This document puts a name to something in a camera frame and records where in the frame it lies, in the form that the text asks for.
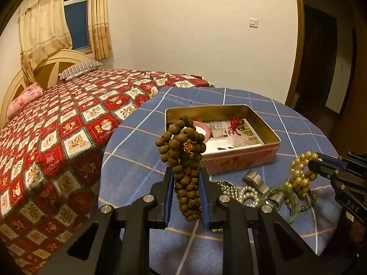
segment silver strap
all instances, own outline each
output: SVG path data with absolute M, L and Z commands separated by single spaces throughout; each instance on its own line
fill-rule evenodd
M 245 185 L 254 187 L 260 192 L 260 194 L 264 194 L 269 190 L 269 187 L 264 183 L 262 177 L 254 170 L 250 170 L 246 176 L 243 177 L 242 182 Z M 279 210 L 284 204 L 284 198 L 280 193 L 278 193 L 269 197 L 267 199 L 267 203 L 276 210 Z

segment light switch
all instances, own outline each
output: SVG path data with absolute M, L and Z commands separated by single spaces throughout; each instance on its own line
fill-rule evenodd
M 252 28 L 257 28 L 258 26 L 258 19 L 252 19 L 250 18 L 248 21 L 248 25 Z

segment pink pillow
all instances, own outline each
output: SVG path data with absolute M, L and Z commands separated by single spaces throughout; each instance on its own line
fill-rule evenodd
M 31 101 L 41 97 L 43 95 L 42 87 L 36 82 L 24 89 L 24 91 L 13 100 L 9 105 L 6 117 L 8 120 L 13 118 L 16 113 L 21 111 Z

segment doorway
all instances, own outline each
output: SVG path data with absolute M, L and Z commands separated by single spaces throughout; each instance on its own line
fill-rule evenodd
M 337 47 L 336 18 L 305 5 L 305 40 L 294 109 L 326 136 L 337 118 L 325 106 L 333 82 Z

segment jade bangle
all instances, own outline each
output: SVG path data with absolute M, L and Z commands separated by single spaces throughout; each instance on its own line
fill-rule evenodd
M 268 197 L 271 197 L 278 193 L 284 193 L 289 198 L 289 203 L 292 205 L 290 210 L 291 216 L 288 219 L 285 218 L 285 221 L 288 224 L 291 224 L 298 215 L 298 196 L 294 193 L 293 190 L 290 190 L 285 185 L 282 184 L 273 186 L 267 192 L 265 192 L 260 199 L 260 207 L 263 205 L 267 205 L 266 201 Z

